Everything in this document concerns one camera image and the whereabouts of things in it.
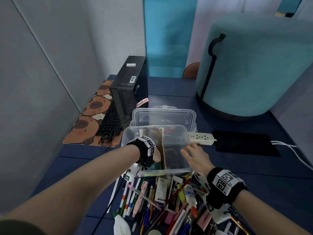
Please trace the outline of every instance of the black desktop computer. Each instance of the black desktop computer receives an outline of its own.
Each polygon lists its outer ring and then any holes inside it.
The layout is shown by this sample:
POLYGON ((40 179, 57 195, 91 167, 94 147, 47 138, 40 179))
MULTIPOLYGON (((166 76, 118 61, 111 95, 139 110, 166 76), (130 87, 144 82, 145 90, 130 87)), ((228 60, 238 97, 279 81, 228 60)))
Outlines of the black desktop computer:
POLYGON ((135 108, 148 107, 146 57, 128 56, 111 84, 110 91, 124 130, 129 126, 135 108))

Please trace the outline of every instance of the brown desk mat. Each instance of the brown desk mat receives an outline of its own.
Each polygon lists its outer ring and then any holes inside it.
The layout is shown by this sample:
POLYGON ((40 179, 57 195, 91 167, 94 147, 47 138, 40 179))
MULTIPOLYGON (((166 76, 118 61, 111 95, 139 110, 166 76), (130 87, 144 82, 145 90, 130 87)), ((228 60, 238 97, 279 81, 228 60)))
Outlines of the brown desk mat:
MULTIPOLYGON (((105 80, 99 86, 95 95, 63 140, 63 143, 101 146, 101 136, 96 136, 96 132, 112 101, 111 84, 112 81, 105 80)), ((119 145, 122 134, 123 131, 120 132, 119 136, 113 137, 111 147, 119 145)))

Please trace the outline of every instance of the teal cushioned seat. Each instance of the teal cushioned seat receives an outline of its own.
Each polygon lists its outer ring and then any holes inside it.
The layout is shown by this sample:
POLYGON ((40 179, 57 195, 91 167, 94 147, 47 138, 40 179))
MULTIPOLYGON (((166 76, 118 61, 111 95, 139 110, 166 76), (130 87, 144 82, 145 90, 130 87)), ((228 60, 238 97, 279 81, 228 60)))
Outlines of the teal cushioned seat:
POLYGON ((313 62, 313 24, 253 13, 228 14, 212 24, 197 75, 197 98, 217 56, 202 103, 214 113, 248 118, 269 110, 313 62))

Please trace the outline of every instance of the hand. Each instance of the hand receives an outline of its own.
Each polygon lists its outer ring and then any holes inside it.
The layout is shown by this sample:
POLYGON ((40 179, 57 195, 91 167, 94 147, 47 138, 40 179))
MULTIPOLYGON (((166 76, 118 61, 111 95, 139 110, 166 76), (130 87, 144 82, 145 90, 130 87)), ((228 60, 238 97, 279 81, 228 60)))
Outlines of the hand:
POLYGON ((159 161, 161 161, 161 154, 159 152, 159 150, 156 148, 156 151, 153 154, 153 160, 157 163, 159 161))
POLYGON ((205 177, 207 177, 209 172, 215 167, 210 161, 209 155, 195 142, 181 149, 180 153, 195 172, 205 177))

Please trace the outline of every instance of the clear plastic box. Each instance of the clear plastic box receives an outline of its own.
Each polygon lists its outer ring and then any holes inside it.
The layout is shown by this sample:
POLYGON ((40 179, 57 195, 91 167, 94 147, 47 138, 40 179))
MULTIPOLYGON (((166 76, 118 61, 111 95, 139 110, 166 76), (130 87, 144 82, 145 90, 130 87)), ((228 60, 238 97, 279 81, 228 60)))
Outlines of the clear plastic box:
MULTIPOLYGON (((165 149, 166 170, 147 170, 140 171, 139 177, 143 176, 161 176, 174 175, 189 172, 191 170, 189 164, 180 154, 180 150, 187 146, 189 141, 188 131, 182 125, 163 125, 163 126, 129 126, 123 131, 121 146, 136 137, 140 136, 140 129, 146 129, 146 136, 153 135, 153 131, 158 128, 164 128, 163 146, 165 149)), ((151 137, 158 144, 158 138, 151 137)))
POLYGON ((182 125, 188 132, 197 132, 196 116, 193 110, 177 109, 167 105, 136 108, 132 114, 131 126, 182 125))

